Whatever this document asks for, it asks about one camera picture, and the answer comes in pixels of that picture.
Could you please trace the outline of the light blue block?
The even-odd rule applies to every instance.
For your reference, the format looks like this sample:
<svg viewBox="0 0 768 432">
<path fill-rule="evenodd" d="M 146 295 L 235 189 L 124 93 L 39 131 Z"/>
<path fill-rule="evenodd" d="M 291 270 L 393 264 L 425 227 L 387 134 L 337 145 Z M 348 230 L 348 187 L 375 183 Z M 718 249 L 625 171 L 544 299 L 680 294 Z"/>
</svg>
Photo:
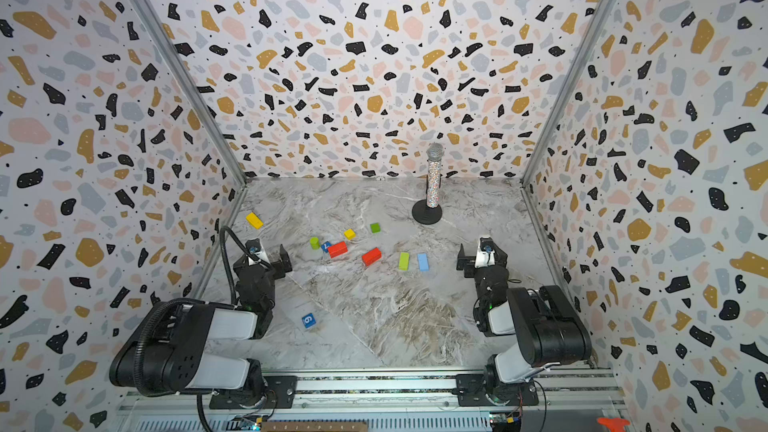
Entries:
<svg viewBox="0 0 768 432">
<path fill-rule="evenodd" d="M 417 255 L 417 260 L 420 271 L 427 272 L 430 270 L 428 257 L 425 253 L 419 253 Z"/>
</svg>

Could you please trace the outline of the red rectangular block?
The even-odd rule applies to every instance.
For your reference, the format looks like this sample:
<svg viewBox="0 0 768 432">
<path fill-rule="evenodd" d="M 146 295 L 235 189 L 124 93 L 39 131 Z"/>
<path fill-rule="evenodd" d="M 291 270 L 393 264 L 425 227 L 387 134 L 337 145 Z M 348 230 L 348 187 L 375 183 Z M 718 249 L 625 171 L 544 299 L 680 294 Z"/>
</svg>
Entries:
<svg viewBox="0 0 768 432">
<path fill-rule="evenodd" d="M 382 258 L 381 250 L 379 248 L 373 248 L 362 256 L 362 262 L 366 267 L 370 267 L 372 264 L 379 261 L 381 258 Z"/>
<path fill-rule="evenodd" d="M 328 247 L 328 255 L 330 258 L 335 258 L 346 254 L 348 247 L 346 242 L 339 242 Z"/>
</svg>

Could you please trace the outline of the lime green block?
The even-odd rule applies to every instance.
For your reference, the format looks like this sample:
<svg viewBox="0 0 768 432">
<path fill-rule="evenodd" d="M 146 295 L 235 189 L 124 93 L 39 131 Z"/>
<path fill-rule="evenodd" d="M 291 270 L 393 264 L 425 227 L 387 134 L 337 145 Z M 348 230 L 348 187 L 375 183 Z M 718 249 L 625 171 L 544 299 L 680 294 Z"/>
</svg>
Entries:
<svg viewBox="0 0 768 432">
<path fill-rule="evenodd" d="M 407 252 L 401 252 L 399 255 L 398 269 L 400 271 L 408 271 L 410 264 L 410 254 Z"/>
</svg>

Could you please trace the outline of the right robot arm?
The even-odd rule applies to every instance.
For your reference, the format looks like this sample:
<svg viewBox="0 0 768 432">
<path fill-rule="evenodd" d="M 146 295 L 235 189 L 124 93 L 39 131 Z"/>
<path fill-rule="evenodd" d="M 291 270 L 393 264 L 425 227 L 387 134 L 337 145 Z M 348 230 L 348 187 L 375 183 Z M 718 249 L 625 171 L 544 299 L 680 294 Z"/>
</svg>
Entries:
<svg viewBox="0 0 768 432">
<path fill-rule="evenodd" d="M 461 407 L 523 407 L 539 403 L 534 378 L 553 366 L 586 361 L 589 333 L 563 290 L 513 287 L 508 255 L 490 237 L 479 239 L 476 254 L 464 249 L 456 268 L 474 281 L 473 320 L 486 337 L 510 337 L 513 344 L 492 355 L 480 374 L 456 376 Z"/>
</svg>

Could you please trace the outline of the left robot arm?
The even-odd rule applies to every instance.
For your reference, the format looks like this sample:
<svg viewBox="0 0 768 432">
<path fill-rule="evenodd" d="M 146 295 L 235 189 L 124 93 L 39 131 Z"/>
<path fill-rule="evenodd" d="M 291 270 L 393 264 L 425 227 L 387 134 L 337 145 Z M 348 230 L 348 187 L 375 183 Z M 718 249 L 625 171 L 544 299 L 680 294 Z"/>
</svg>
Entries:
<svg viewBox="0 0 768 432">
<path fill-rule="evenodd" d="M 275 282 L 293 270 L 286 249 L 270 261 L 257 239 L 233 266 L 235 304 L 179 298 L 160 301 L 121 347 L 109 368 L 116 387 L 145 397 L 212 393 L 213 408 L 278 406 L 278 392 L 256 359 L 208 352 L 213 341 L 251 341 L 266 335 L 275 307 Z"/>
</svg>

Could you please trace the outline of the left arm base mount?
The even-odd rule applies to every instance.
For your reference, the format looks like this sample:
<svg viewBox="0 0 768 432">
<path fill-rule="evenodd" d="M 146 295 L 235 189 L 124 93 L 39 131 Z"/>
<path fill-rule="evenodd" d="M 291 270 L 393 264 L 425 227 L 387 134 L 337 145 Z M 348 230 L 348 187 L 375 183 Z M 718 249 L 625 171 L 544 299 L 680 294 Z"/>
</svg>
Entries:
<svg viewBox="0 0 768 432">
<path fill-rule="evenodd" d="M 213 395 L 211 410 L 272 410 L 290 409 L 297 390 L 295 375 L 267 375 L 255 380 L 247 379 L 239 390 L 223 390 Z"/>
</svg>

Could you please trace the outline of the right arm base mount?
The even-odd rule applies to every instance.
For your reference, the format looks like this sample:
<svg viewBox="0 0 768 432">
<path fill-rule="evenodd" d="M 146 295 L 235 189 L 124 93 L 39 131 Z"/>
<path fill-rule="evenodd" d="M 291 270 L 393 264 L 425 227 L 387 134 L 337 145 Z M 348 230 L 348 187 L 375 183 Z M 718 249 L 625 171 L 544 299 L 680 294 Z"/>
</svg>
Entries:
<svg viewBox="0 0 768 432">
<path fill-rule="evenodd" d="M 458 374 L 452 393 L 457 396 L 460 407 L 527 407 L 539 404 L 533 384 L 505 384 L 489 372 Z"/>
</svg>

